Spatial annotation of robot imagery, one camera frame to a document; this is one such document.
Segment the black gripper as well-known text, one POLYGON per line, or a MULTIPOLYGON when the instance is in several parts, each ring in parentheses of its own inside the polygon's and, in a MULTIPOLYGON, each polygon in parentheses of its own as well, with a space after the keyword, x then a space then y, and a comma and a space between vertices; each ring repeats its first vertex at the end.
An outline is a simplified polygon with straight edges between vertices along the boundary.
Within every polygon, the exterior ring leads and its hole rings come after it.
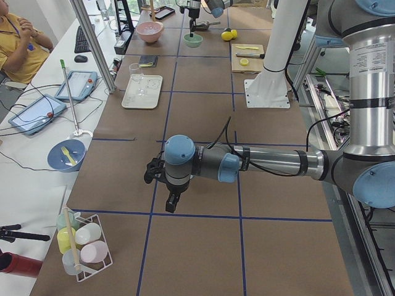
POLYGON ((188 184, 185 183, 182 185, 174 185, 169 183, 166 185, 166 187, 171 194, 166 201, 165 211, 169 213, 174 213, 180 201, 181 194, 187 190, 188 184))

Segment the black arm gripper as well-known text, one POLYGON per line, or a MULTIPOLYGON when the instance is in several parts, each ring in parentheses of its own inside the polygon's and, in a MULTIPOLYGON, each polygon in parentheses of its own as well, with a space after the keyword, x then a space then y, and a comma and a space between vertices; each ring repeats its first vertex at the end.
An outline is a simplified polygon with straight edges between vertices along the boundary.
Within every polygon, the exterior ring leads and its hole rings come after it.
POLYGON ((189 8, 188 10, 189 10, 188 17, 190 18, 189 36, 192 38, 194 36, 194 32, 196 31, 196 19, 199 18, 200 9, 189 8))

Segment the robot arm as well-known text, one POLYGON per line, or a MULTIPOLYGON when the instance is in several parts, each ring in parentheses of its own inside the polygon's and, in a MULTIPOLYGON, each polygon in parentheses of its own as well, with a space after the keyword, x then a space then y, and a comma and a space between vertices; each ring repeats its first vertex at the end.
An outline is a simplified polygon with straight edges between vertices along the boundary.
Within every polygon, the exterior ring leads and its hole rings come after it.
MULTIPOLYGON (((233 1, 204 1, 214 18, 219 18, 223 11, 230 7, 233 1)), ((188 10, 189 33, 184 36, 185 44, 196 41, 200 44, 201 36, 196 34, 198 29, 196 20, 199 18, 201 1, 187 1, 179 6, 183 14, 188 10)), ((181 194, 189 187, 192 176, 203 176, 218 179, 220 182, 233 182, 238 169, 239 158, 230 153, 230 148, 223 144, 216 144, 221 135, 227 130, 230 118, 220 136, 207 147, 195 146, 187 136, 175 135, 165 143, 164 161, 165 178, 169 197, 166 201, 166 211, 173 213, 181 194)))
POLYGON ((194 176, 232 183, 240 171, 310 176, 374 208, 394 206, 394 2, 320 1, 319 47, 349 48, 349 144, 343 150, 276 150, 213 142, 197 146, 187 136, 167 139, 158 180, 174 212, 194 176))

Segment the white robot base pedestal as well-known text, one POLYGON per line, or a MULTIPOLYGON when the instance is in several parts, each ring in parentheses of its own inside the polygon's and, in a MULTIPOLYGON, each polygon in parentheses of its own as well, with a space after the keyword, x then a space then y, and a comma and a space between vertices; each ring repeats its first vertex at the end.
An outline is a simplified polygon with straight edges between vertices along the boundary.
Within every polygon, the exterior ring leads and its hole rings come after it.
POLYGON ((290 108, 286 67, 308 6, 308 0, 278 2, 263 69, 254 80, 245 81, 248 108, 290 108))

